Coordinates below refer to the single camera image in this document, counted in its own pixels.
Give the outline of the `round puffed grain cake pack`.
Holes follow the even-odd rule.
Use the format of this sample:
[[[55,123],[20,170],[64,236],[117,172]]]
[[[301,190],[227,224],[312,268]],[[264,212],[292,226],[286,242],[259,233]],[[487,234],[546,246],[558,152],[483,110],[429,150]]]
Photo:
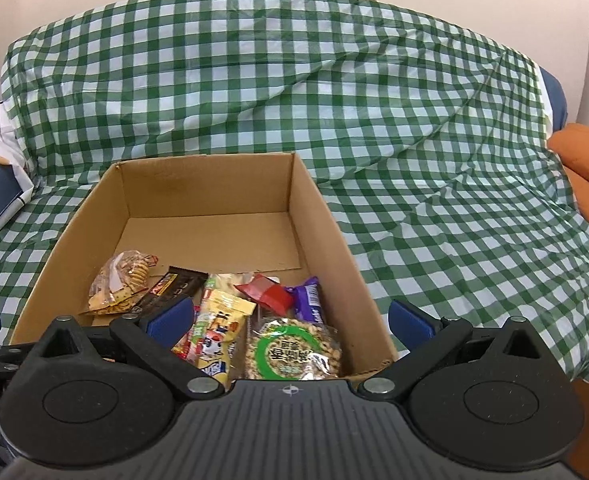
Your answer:
[[[338,378],[341,363],[333,328],[296,318],[267,318],[249,336],[244,373],[253,380],[306,382]]]

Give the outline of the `green white checkered cloth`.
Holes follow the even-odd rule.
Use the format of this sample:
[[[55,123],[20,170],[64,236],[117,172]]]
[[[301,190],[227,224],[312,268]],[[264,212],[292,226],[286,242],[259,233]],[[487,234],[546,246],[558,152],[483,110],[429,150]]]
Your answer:
[[[589,382],[589,222],[516,50],[373,0],[126,0],[14,40],[0,94],[34,185],[0,230],[0,344],[113,162],[294,152],[380,310],[522,315]]]

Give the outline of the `small red-ended peanut candy pack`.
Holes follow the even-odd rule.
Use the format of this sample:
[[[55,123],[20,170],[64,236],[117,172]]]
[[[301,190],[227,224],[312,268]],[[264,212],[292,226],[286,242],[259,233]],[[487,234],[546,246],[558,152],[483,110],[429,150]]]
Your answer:
[[[194,336],[194,331],[197,327],[199,314],[200,307],[197,306],[194,309],[194,318],[192,319],[192,324],[188,332],[182,338],[180,338],[180,340],[177,341],[172,348],[172,352],[175,354],[175,356],[178,356],[180,359],[190,363],[195,362],[194,352],[192,351],[192,336]]]

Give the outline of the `yellow snack bar wrapper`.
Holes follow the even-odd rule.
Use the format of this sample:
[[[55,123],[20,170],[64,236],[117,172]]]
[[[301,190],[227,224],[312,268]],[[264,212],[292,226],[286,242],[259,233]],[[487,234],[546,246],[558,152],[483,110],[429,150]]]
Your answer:
[[[213,289],[206,303],[206,322],[197,344],[196,364],[228,387],[236,341],[252,315],[252,301]]]

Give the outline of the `brown cardboard box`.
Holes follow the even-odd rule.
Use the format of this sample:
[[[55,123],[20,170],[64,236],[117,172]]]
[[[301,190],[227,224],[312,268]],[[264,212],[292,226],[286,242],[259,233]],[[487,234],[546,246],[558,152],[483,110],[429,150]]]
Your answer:
[[[332,214],[299,156],[195,155],[114,164],[50,254],[12,331],[36,341],[52,320],[83,315],[101,266],[127,249],[208,273],[260,271],[286,285],[318,278],[343,370],[360,375],[397,352]]]

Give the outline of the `red snack packet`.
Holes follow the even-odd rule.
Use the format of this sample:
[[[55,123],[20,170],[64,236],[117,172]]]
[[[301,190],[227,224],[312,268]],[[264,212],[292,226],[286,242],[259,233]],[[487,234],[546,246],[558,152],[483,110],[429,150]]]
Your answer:
[[[292,296],[280,284],[263,274],[254,274],[249,283],[236,285],[235,288],[278,316],[287,316],[293,306]]]

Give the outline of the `purple snack wrapper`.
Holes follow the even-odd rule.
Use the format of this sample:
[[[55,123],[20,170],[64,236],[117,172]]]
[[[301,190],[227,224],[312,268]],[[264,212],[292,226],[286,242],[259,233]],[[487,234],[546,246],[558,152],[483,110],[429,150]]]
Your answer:
[[[323,325],[323,307],[319,297],[319,279],[312,276],[301,285],[287,287],[292,297],[294,316],[306,323]]]

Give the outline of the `dark brown biscuit pack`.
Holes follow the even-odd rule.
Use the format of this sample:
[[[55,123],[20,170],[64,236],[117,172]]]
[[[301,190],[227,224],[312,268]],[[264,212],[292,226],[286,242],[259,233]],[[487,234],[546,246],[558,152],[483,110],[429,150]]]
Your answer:
[[[204,272],[170,266],[168,272],[137,301],[131,312],[150,314],[172,307],[185,298],[192,298],[206,284],[208,277],[209,274]]]

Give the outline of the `clear bag of cookies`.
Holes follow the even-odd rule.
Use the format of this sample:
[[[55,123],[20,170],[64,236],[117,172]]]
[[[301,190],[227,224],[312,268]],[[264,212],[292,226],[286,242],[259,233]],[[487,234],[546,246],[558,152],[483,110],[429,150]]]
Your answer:
[[[90,285],[87,312],[101,316],[128,312],[148,290],[150,271],[158,263],[156,256],[125,250],[100,269]]]

